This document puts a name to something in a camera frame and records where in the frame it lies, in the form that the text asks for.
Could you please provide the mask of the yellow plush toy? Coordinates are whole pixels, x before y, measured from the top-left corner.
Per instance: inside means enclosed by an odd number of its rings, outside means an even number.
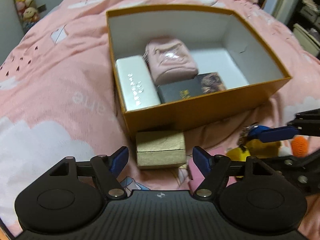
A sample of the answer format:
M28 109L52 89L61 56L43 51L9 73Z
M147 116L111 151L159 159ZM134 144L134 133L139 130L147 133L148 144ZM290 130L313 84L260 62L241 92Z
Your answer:
M275 158L278 156L281 147L280 141L261 142L258 139L248 141L245 146L228 150L226 155L232 161L246 161L248 156L254 156L260 159Z

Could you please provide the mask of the orange crochet plush toy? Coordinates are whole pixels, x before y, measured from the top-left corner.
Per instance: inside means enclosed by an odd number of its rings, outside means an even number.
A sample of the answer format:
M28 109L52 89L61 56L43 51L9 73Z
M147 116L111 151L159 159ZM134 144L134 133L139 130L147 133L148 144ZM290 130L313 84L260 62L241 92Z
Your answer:
M281 141L278 156L306 157L309 154L310 140L306 135L296 135L293 139Z

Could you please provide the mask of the small gold cardboard box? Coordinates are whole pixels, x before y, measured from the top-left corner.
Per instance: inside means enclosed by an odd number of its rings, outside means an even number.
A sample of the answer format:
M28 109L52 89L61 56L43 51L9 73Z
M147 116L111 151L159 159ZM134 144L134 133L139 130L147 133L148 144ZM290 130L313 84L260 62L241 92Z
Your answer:
M140 169L180 167L187 161L185 139L180 131L136 134L136 162Z

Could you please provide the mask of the black picture card box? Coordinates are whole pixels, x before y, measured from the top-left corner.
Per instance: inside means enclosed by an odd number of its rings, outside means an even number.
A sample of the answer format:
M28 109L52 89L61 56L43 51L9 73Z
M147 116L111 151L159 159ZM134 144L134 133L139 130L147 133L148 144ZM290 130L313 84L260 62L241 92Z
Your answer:
M157 87L161 103L180 101L226 90L217 72L199 74L193 79L160 85Z

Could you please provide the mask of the white rectangular gift box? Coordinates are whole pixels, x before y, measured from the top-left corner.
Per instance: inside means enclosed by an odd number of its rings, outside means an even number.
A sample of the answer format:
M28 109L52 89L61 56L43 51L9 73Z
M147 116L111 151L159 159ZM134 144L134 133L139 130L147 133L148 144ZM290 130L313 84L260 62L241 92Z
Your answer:
M149 69L141 55L118 59L116 70L127 111L161 103Z

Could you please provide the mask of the pink patterned bed duvet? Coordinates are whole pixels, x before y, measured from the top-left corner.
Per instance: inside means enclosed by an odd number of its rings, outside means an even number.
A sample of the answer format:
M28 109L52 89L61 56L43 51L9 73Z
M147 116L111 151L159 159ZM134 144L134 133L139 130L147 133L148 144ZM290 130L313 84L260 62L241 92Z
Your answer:
M259 122L278 127L319 107L319 60L255 0L64 0L32 27L1 65L1 220L17 236L17 195L62 158L89 160L132 147L108 53L106 12L149 4L200 4L236 11L281 59L292 79L265 104L186 131L185 146L236 146Z

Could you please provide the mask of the white cabinet furniture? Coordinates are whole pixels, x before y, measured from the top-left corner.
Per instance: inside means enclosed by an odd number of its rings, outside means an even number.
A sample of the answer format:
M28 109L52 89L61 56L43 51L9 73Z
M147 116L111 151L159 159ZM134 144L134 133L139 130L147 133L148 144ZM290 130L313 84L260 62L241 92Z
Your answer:
M309 52L315 57L319 55L319 41L315 37L310 35L298 23L294 24L293 26L293 34L305 51Z

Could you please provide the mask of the orange cardboard storage box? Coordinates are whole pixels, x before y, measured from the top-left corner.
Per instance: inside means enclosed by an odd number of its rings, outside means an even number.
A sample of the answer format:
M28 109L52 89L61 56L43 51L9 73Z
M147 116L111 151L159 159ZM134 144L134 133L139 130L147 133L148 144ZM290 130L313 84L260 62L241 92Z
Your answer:
M151 129L185 131L256 108L291 78L271 47L231 10L159 4L110 10L106 18L121 111L132 136ZM226 90L127 111L116 61L141 55L146 62L146 45L160 37L181 40L198 75L217 72Z

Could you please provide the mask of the pink mini backpack pouch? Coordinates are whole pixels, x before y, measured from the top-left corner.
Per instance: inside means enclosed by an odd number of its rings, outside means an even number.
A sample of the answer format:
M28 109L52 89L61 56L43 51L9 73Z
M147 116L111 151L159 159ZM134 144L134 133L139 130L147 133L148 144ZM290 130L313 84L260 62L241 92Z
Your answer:
M145 47L145 60L156 86L189 80L199 73L189 49L177 38L150 40Z

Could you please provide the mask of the metal keychain clasp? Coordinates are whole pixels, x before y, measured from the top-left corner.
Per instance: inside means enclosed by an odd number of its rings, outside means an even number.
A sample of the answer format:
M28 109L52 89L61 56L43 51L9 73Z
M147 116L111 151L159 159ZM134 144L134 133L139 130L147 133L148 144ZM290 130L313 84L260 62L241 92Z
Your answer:
M251 125L247 125L247 126L244 126L244 127L243 127L243 129L242 129L242 131L241 131L241 133L240 133L240 137L239 137L239 139L238 139L238 145L239 145L239 146L246 144L246 142L247 142L247 137L248 137L249 132L250 132L252 129L256 128L257 126L258 126L258 123L255 122L255 123L253 123L253 124L251 124Z

